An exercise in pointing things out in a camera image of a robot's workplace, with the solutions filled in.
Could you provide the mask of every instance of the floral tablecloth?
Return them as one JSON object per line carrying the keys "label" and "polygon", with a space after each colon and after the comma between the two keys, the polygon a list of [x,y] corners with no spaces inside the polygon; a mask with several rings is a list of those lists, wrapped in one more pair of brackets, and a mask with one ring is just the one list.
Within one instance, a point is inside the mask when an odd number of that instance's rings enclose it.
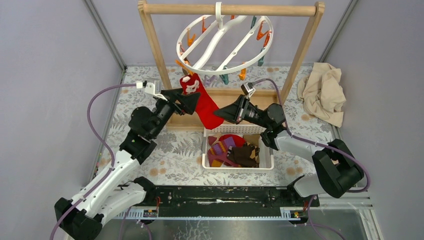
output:
{"label": "floral tablecloth", "polygon": [[[179,80],[183,76],[180,67],[168,67],[169,78],[173,88],[180,87]],[[284,67],[247,68],[246,80],[255,81],[270,78],[276,81],[279,89],[289,71]],[[312,71],[312,66],[302,66],[297,74],[295,83],[284,104],[284,112],[290,130],[296,134],[313,140],[329,142],[332,140],[331,126],[312,115],[305,113],[302,102],[297,99],[296,88],[298,81]],[[200,76],[205,87],[210,88],[239,88],[241,83],[237,73],[229,74],[229,84],[225,85],[219,77]],[[135,83],[145,78],[160,79],[158,69],[149,66],[128,67],[124,83]],[[273,89],[269,82],[255,86],[257,89]],[[130,128],[133,109],[147,106],[152,109],[156,100],[137,90],[135,87],[121,89],[116,110],[113,115],[110,130],[106,139],[114,153],[125,139]],[[156,149],[150,157],[137,169],[127,175],[122,183],[145,176],[156,185],[216,185],[216,186],[286,186],[300,175],[310,175],[315,172],[311,162],[288,152],[274,151],[275,165],[269,173],[220,173],[208,172],[202,167],[202,132],[167,131],[164,129],[157,139]],[[111,156],[104,149],[97,163],[101,171],[110,162]]]}

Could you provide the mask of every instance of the green clothespin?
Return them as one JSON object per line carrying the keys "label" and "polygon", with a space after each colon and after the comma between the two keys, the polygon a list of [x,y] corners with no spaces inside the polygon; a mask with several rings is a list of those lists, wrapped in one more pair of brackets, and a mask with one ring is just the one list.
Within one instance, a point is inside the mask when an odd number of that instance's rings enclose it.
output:
{"label": "green clothespin", "polygon": [[253,16],[252,18],[252,24],[250,25],[250,29],[252,29],[256,24],[256,16]]}
{"label": "green clothespin", "polygon": [[222,75],[219,75],[219,77],[221,78],[221,80],[223,81],[225,85],[228,85],[229,83],[228,74],[222,74]]}
{"label": "green clothespin", "polygon": [[264,65],[264,57],[265,55],[263,55],[258,61],[257,61],[257,65],[258,67],[261,67],[262,65]]}

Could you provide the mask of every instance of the laundry basket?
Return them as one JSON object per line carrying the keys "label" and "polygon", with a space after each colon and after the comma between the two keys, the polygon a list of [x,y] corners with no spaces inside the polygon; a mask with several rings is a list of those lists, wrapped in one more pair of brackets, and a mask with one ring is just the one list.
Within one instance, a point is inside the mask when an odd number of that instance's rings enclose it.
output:
{"label": "laundry basket", "polygon": [[274,169],[274,155],[273,150],[264,145],[262,140],[259,140],[259,167],[211,167],[208,161],[208,136],[216,133],[222,134],[235,134],[242,136],[244,134],[260,134],[265,128],[253,125],[253,124],[222,124],[212,130],[203,130],[203,144],[202,144],[202,155],[201,164],[207,170],[211,172],[222,172],[222,173],[269,173],[270,170]]}

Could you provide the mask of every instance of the wooden rack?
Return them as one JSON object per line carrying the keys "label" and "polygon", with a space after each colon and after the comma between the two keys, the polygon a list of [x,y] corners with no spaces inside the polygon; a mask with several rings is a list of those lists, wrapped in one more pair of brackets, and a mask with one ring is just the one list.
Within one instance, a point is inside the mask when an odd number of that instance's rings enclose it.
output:
{"label": "wooden rack", "polygon": [[[223,4],[221,6],[222,15],[246,15],[246,16],[286,16],[286,17],[309,17],[300,39],[299,46],[297,47],[296,54],[294,55],[293,62],[291,63],[290,70],[288,71],[287,78],[285,79],[284,86],[280,92],[281,100],[283,103],[289,95],[290,89],[298,74],[299,68],[305,58],[312,38],[320,23],[321,17],[324,14],[325,4],[323,2],[316,2],[314,6],[282,6],[282,5],[233,5]],[[161,47],[159,46],[158,36],[156,35],[155,26],[152,21],[152,14],[158,15],[214,15],[214,4],[149,4],[146,0],[138,1],[138,12],[140,14],[141,22],[144,26],[147,35],[148,43],[150,44],[151,52],[153,53],[154,61],[156,62],[160,78],[162,79],[163,86],[166,89],[171,89],[171,81],[165,66],[164,56],[162,55]],[[241,90],[234,91],[228,88],[221,88],[220,90],[207,89],[207,92],[214,99],[216,104],[221,108],[233,103]],[[276,102],[276,94],[266,90],[257,90],[253,95],[259,97],[263,104]],[[202,123],[198,116],[173,116],[167,124],[170,130],[203,130]]]}

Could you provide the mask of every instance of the red sock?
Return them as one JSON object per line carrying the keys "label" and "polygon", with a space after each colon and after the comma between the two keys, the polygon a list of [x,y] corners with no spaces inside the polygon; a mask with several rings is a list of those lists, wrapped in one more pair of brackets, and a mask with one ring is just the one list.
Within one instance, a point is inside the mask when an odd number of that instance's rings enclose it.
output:
{"label": "red sock", "polygon": [[196,113],[206,129],[214,129],[223,124],[224,119],[214,115],[214,111],[218,110],[219,107],[206,92],[197,73],[192,76],[184,76],[179,80],[179,84],[181,84],[184,94],[200,93]]}

